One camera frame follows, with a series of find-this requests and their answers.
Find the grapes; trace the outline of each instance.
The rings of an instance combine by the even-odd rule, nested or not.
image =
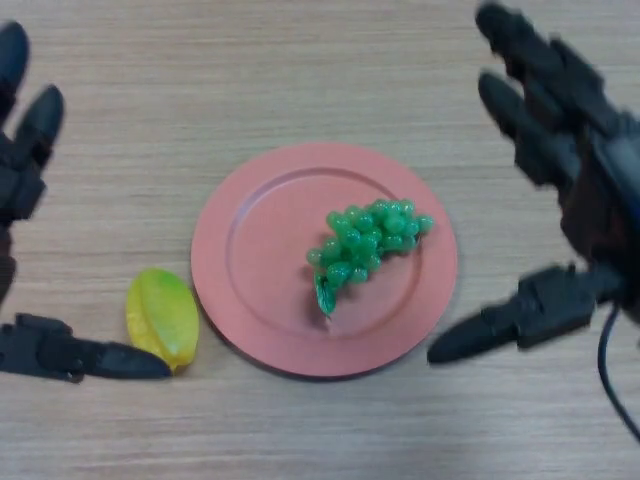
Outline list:
[[[378,227],[373,227],[373,229],[371,229],[371,231],[369,232],[369,235],[374,237],[378,242],[382,240],[382,230],[380,230]]]
[[[382,260],[378,255],[370,255],[365,259],[364,264],[369,270],[375,272],[382,265]]]
[[[404,237],[400,244],[400,251],[403,253],[410,252],[416,248],[417,243],[418,241],[416,240],[416,237]]]
[[[362,209],[360,207],[356,207],[355,205],[351,205],[351,206],[347,207],[347,209],[344,211],[344,216],[347,218],[347,220],[349,220],[349,223],[351,225],[354,225],[356,223],[356,220],[360,216],[360,212],[361,211],[362,211]]]
[[[415,220],[409,220],[402,232],[405,237],[415,237],[418,233],[420,233],[420,224]]]
[[[416,206],[413,204],[411,200],[409,200],[408,198],[405,198],[404,200],[400,200],[400,208],[402,213],[405,216],[410,217],[411,215],[413,215],[413,212],[415,211]]]
[[[327,281],[333,289],[338,289],[344,285],[352,272],[351,265],[348,262],[336,262],[327,268]]]
[[[327,215],[327,225],[329,225],[329,228],[331,228],[332,230],[336,230],[336,228],[339,228],[340,225],[349,224],[349,221],[344,218],[342,216],[342,214],[338,213],[338,212],[330,212],[329,215]]]
[[[386,200],[376,200],[371,206],[371,216],[373,221],[377,224],[384,222],[389,214],[389,202]]]
[[[338,239],[342,244],[351,250],[355,250],[360,245],[360,232],[355,228],[346,228],[338,234]]]
[[[322,256],[327,260],[337,260],[342,254],[342,245],[336,237],[329,237],[324,242]]]
[[[371,215],[369,212],[361,212],[353,222],[353,226],[360,230],[360,232],[362,233],[370,232],[375,227],[373,215]]]
[[[420,233],[428,233],[433,228],[433,218],[429,215],[418,215],[416,217],[416,222],[418,222],[418,227],[420,229]]]
[[[330,212],[326,222],[334,236],[322,248],[308,250],[306,259],[316,272],[318,304],[327,316],[335,308],[336,291],[367,282],[384,257],[415,250],[434,226],[429,215],[415,215],[415,204],[406,198],[349,205],[344,213]]]
[[[319,267],[322,265],[322,250],[319,248],[312,248],[307,252],[307,262],[312,267]]]
[[[353,273],[351,274],[349,281],[351,283],[364,283],[368,280],[368,278],[369,272],[366,268],[356,267],[353,269]]]
[[[407,225],[407,221],[397,213],[391,213],[384,221],[384,228],[389,233],[400,233]]]
[[[360,252],[365,254],[375,253],[380,240],[372,233],[365,233],[360,238]]]
[[[400,235],[382,237],[382,248],[385,250],[400,250],[402,248],[402,237]]]
[[[398,201],[389,202],[389,213],[402,213],[402,204]]]

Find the black cable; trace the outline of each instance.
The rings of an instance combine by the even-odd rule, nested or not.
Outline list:
[[[635,439],[640,443],[640,430],[638,426],[635,424],[627,409],[620,403],[618,399],[618,395],[613,390],[611,386],[611,382],[609,380],[609,373],[607,372],[607,344],[609,343],[609,338],[611,337],[611,330],[613,330],[613,325],[618,318],[618,313],[620,312],[620,307],[615,305],[607,318],[604,327],[602,328],[602,334],[600,335],[600,342],[598,343],[598,373],[600,374],[600,380],[602,380],[602,386],[604,387],[604,391],[609,397],[613,408],[616,410],[620,419],[627,426],[631,434],[635,437]]]

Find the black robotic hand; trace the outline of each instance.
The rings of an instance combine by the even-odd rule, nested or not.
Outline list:
[[[640,442],[640,429],[611,387],[608,338],[619,307],[640,306],[640,124],[614,107],[604,79],[560,38],[542,38],[519,12],[482,5],[476,24],[507,76],[483,72],[480,98],[515,147],[515,164],[538,188],[558,191],[560,226],[588,265],[551,265],[523,275],[504,302],[471,314],[433,342],[429,363],[456,362],[509,343],[528,349],[587,327],[614,304],[598,347],[598,371],[616,412]]]
[[[0,306],[11,287],[11,225],[28,220],[45,192],[42,172],[51,158],[64,117],[60,91],[47,86],[18,123],[13,140],[3,126],[16,102],[29,60],[29,41],[16,22],[0,29]],[[85,375],[117,379],[171,376],[160,358],[117,342],[78,339],[64,322],[18,313],[0,326],[0,371],[80,382]]]
[[[29,40],[16,22],[0,30],[0,305],[13,282],[10,228],[28,220],[45,192],[41,174],[51,157],[64,117],[60,91],[47,86],[18,124],[13,140],[3,133],[29,61]]]

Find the wooden table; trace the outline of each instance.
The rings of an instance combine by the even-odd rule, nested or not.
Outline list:
[[[514,0],[640,108],[637,0]],[[189,278],[190,238],[215,186],[267,149],[311,140],[415,168],[451,214],[461,254],[440,328],[573,258],[551,192],[512,166],[478,98],[498,64],[471,0],[4,0],[33,62],[19,111],[47,82],[68,117],[49,193],[16,225],[15,311],[126,341],[133,276]],[[15,480],[635,479],[636,444],[604,396],[588,333],[455,368],[419,348],[357,381],[307,384],[250,366],[203,328],[168,384],[80,386],[1,376],[0,477]],[[613,380],[640,415],[638,330],[612,339]]]

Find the plastic grapes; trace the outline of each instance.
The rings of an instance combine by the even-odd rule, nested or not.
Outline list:
[[[365,283],[383,258],[411,252],[434,226],[429,215],[416,215],[408,199],[351,205],[342,213],[330,212],[326,221],[334,235],[310,249],[307,262],[315,271],[318,305],[327,317],[335,309],[338,290]]]

